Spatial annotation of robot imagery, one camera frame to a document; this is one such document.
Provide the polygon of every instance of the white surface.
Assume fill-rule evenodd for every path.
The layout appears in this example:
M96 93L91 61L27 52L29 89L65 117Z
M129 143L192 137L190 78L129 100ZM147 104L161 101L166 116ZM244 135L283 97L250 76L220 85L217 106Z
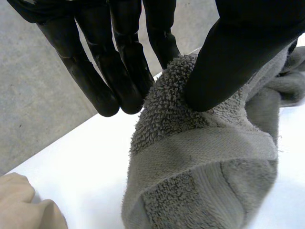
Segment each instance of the white surface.
M305 106L281 110L279 176L249 229L305 228ZM123 229L130 138L138 115L96 115L11 172L54 200L70 229Z
M137 115L96 115L12 172L54 200L70 229L123 229L120 205Z

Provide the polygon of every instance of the beige cloth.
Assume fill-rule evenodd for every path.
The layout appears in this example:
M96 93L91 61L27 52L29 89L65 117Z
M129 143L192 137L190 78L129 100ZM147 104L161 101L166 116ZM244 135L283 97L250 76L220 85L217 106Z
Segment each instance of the beige cloth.
M0 177L0 229L67 229L52 200L33 204L35 189L25 176L11 173Z

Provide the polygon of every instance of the concrete floor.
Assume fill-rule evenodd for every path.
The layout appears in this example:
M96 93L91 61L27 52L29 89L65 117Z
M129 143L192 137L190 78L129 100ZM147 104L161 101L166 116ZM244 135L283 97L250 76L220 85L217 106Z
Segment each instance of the concrete floor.
M3 175L97 112L36 25L24 21L6 1L1 1L0 12L0 175ZM180 51L187 54L202 46L218 17L214 0L177 0L172 31ZM161 67L149 45L144 18L143 13L139 38L155 75ZM82 34L81 41L90 53Z

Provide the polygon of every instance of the terry cloth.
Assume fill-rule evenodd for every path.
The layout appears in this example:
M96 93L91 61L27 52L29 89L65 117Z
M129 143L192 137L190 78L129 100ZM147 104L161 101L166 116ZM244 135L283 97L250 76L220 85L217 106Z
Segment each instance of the terry cloth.
M25 176L0 177L1 229L67 229L58 206L49 199L31 203L35 189Z
M296 49L291 58L296 57ZM279 108L304 97L305 78L279 76L288 47L207 112L183 96L197 52L174 59L151 88L130 149L127 229L240 229L277 175Z

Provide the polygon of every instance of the towel fold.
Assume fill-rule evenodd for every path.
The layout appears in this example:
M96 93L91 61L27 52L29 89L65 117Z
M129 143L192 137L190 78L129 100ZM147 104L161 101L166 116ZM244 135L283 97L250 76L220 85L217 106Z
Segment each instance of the towel fold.
M183 95L197 53L168 65L132 137L122 205L127 229L248 224L276 179L279 108L304 97L305 78L290 74L298 64L289 64L287 55L288 47L231 98L202 113L191 110ZM288 73L277 77L285 63Z

